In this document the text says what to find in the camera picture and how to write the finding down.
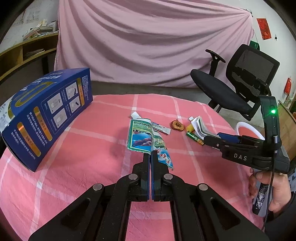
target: round table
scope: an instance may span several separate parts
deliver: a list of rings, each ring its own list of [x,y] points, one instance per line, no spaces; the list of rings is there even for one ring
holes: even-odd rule
[[[0,159],[0,208],[22,240],[62,211],[95,183],[110,185],[128,175],[143,154],[126,148],[130,114],[169,127],[178,119],[201,116],[212,132],[235,134],[230,125],[206,104],[171,96],[101,95],[62,133],[35,173],[6,149]],[[248,196],[249,168],[221,158],[186,132],[161,134],[174,170],[186,183],[206,183],[255,225]],[[133,202],[126,240],[174,240],[168,202]]]

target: red paper on wall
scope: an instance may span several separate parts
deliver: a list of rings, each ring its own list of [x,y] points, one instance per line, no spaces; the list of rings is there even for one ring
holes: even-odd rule
[[[257,18],[263,40],[271,39],[271,33],[266,18]]]

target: pink curtain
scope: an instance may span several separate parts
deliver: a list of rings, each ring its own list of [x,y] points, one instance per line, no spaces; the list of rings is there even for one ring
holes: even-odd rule
[[[94,81],[195,87],[189,73],[215,77],[253,36],[252,16],[209,0],[60,0],[55,70],[90,67]]]

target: instruction diagram on box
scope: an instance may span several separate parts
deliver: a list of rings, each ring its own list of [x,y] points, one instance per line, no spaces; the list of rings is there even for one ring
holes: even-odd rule
[[[61,94],[58,93],[47,102],[50,112],[53,114],[58,108],[63,105]]]
[[[67,119],[65,108],[61,109],[55,116],[54,122],[56,123],[57,127],[59,128]]]
[[[71,112],[73,113],[74,111],[76,111],[78,109],[78,107],[80,107],[80,100],[79,100],[79,96],[77,96],[74,100],[72,100],[70,102],[70,108],[71,108]]]
[[[68,100],[71,99],[74,95],[76,95],[78,93],[76,82],[74,82],[73,84],[66,87],[66,93],[68,96]]]

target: blue box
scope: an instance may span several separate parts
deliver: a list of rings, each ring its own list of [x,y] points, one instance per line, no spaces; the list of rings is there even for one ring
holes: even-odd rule
[[[35,172],[66,127],[92,102],[89,68],[49,73],[0,107],[0,131],[13,155]]]

